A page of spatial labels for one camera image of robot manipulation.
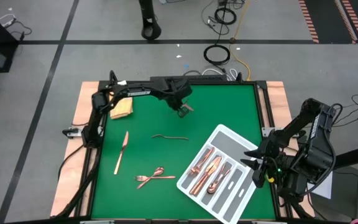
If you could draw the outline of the white cutlery tray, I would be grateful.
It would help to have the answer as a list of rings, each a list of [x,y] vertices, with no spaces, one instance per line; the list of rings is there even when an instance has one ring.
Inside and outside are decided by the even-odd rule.
[[[212,147],[214,147],[214,152],[204,163],[199,174],[190,175],[189,170]],[[244,152],[255,149],[257,149],[255,144],[227,126],[219,124],[184,169],[177,181],[177,188],[223,224],[237,224],[243,220],[273,220],[275,210],[269,187],[265,186],[258,190],[252,180],[254,171],[241,162],[241,159],[247,157]],[[190,190],[200,180],[209,163],[217,156],[222,157],[218,168],[205,182],[198,195],[191,195]],[[214,194],[208,194],[208,186],[224,164],[231,166],[230,173]]]

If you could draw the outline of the black metal beam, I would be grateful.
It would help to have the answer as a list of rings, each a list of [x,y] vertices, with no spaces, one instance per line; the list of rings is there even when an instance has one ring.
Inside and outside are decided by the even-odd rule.
[[[336,163],[334,166],[334,170],[347,167],[350,165],[354,165],[357,163],[358,163],[358,149],[354,149],[352,151],[345,152],[343,154],[336,156]]]

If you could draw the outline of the black pedestal stand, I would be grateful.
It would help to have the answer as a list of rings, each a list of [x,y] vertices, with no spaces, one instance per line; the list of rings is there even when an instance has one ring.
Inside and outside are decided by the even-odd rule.
[[[146,40],[155,40],[162,30],[154,13],[153,2],[152,0],[139,0],[139,5],[142,14],[141,36]]]

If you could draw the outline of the rose gold fork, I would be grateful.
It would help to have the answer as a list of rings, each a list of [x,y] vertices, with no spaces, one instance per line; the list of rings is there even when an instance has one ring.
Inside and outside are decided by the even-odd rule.
[[[210,155],[214,152],[214,147],[209,149],[209,151],[203,156],[203,158],[189,170],[190,175],[199,174],[201,168],[204,166],[204,163],[209,159]]]
[[[135,180],[139,182],[146,181],[147,179],[175,179],[174,175],[171,176],[154,176],[154,177],[147,177],[145,175],[137,175],[135,176]]]
[[[186,140],[189,141],[188,138],[186,137],[180,137],[180,136],[166,136],[163,134],[155,134],[153,136],[151,136],[151,138],[164,138],[164,139],[180,139],[180,140]]]

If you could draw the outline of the white paper sheet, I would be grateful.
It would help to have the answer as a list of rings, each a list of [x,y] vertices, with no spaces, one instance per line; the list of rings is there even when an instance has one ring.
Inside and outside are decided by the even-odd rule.
[[[326,199],[331,199],[332,195],[332,186],[333,186],[333,172],[331,172],[323,181],[320,183],[317,188],[312,192],[316,195],[324,197]]]

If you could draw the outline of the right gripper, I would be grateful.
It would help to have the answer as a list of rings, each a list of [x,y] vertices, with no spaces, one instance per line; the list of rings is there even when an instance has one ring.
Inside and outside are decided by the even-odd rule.
[[[256,149],[253,151],[246,151],[244,154],[248,157],[253,158],[263,158],[264,152],[260,149]],[[289,172],[290,172],[290,164],[291,164],[291,156],[278,156],[277,158],[273,157],[264,157],[261,165],[258,161],[241,159],[241,162],[245,164],[252,170],[258,170],[260,166],[261,170],[261,181],[260,185],[263,186],[264,183],[270,182],[270,179],[273,179],[273,183],[277,184],[279,187],[284,187],[288,184]]]

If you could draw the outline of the silver mount plate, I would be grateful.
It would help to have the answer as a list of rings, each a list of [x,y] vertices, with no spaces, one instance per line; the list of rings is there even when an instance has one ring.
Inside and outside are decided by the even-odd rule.
[[[269,134],[272,131],[275,131],[276,128],[275,127],[263,127],[261,130],[262,130],[262,136],[266,138],[269,136]]]
[[[75,137],[81,137],[82,130],[82,127],[72,126],[67,129],[64,129],[62,131],[62,134],[65,135],[67,138],[71,139]]]

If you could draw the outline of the black power strip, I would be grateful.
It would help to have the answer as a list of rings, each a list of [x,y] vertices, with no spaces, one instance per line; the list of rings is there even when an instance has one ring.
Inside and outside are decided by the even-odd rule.
[[[225,75],[182,75],[182,76],[150,77],[150,81],[155,81],[163,78],[172,79],[175,81],[187,79],[190,82],[225,82],[227,80]]]

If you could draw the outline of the yellow folded cloth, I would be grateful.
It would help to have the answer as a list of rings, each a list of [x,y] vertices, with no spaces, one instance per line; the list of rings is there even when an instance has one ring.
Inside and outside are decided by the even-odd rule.
[[[119,100],[116,106],[109,112],[111,119],[119,119],[130,115],[133,112],[133,98],[123,98]]]

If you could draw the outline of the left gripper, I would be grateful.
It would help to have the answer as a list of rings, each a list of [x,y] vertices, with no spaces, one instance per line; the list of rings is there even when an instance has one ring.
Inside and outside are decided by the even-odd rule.
[[[165,98],[168,106],[172,109],[178,109],[177,114],[180,118],[186,116],[190,110],[187,106],[182,106],[182,99],[192,94],[191,85],[186,78],[180,80],[166,79],[169,95]]]

